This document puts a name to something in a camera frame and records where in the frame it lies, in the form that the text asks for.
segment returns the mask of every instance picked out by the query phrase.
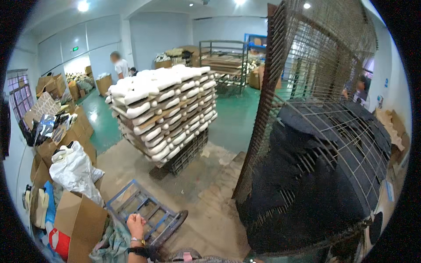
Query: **white t-shirt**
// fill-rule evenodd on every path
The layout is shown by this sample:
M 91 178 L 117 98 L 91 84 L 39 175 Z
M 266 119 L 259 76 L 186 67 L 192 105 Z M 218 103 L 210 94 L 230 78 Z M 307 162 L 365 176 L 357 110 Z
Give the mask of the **white t-shirt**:
M 115 63 L 115 71 L 117 72 L 117 75 L 120 73 L 123 73 L 123 78 L 129 76 L 129 63 L 122 59 L 120 61 L 117 61 Z

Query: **plastic pallet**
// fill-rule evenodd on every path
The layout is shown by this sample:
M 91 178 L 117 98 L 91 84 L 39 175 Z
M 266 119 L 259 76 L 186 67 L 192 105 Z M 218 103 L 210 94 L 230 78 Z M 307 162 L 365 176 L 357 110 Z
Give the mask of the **plastic pallet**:
M 206 129 L 194 137 L 170 162 L 169 171 L 174 176 L 180 173 L 195 159 L 198 153 L 202 152 L 208 143 L 209 130 Z

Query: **wristwatch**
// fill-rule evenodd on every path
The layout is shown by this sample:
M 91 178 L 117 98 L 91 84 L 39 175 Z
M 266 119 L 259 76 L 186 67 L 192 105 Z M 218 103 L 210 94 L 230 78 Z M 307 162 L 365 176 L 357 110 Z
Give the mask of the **wristwatch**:
M 135 253 L 138 256 L 149 258 L 148 250 L 144 247 L 132 247 L 127 249 L 127 253 Z
M 139 239 L 139 238 L 136 238 L 136 237 L 132 237 L 132 239 L 130 239 L 130 241 L 140 242 L 140 243 L 142 243 L 144 246 L 146 246 L 146 242 L 145 242 L 145 240 L 144 240 L 144 239 Z

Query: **man in white shirt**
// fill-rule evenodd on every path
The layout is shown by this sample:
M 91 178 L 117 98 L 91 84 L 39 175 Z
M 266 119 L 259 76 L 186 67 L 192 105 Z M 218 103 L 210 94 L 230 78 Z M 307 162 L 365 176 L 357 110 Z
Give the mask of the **man in white shirt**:
M 129 76 L 129 63 L 121 58 L 118 51 L 114 51 L 110 55 L 111 62 L 115 66 L 115 71 L 117 72 L 118 79 L 124 79 Z

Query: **white plastic bag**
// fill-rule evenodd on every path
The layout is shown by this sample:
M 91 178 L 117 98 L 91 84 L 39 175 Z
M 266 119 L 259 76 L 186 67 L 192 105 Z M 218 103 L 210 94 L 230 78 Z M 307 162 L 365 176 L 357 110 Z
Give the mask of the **white plastic bag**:
M 94 182 L 104 175 L 104 171 L 91 164 L 89 156 L 78 141 L 74 141 L 70 149 L 72 151 L 62 146 L 60 152 L 51 158 L 53 161 L 50 167 L 51 178 L 66 190 L 82 193 L 100 206 L 104 206 L 104 201 L 94 185 Z

